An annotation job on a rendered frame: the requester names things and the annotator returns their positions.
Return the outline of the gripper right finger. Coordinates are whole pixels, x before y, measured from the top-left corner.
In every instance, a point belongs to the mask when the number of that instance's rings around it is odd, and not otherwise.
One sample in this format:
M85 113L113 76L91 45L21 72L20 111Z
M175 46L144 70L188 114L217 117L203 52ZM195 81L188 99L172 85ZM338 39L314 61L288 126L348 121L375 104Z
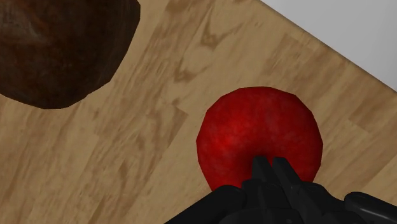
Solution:
M397 206L363 192L337 199L322 185L302 181L285 158L275 157L272 168L305 224L397 224Z

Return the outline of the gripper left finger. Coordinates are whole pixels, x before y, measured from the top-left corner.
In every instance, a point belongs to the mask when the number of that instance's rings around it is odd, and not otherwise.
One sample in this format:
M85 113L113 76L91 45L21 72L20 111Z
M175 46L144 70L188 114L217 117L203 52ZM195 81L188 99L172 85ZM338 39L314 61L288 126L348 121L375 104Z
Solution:
M240 188L223 185L164 224L273 224L260 188L273 179L265 157L253 159L251 178Z

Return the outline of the red apple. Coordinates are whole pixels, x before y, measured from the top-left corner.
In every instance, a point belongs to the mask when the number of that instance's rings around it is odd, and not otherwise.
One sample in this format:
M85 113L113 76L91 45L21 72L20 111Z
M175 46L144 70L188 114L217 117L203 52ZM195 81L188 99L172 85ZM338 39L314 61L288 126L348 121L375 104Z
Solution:
M311 110L295 95L272 87L239 88L205 113L197 156L210 187L240 187L253 158L284 157L304 181L321 165L323 140Z

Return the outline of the dark brown rough round object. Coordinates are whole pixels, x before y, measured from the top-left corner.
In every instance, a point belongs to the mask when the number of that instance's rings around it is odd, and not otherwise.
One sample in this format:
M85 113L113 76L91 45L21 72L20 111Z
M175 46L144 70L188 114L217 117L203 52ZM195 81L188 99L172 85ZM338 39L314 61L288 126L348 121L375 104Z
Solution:
M77 103L112 79L140 15L138 0L0 0L0 94Z

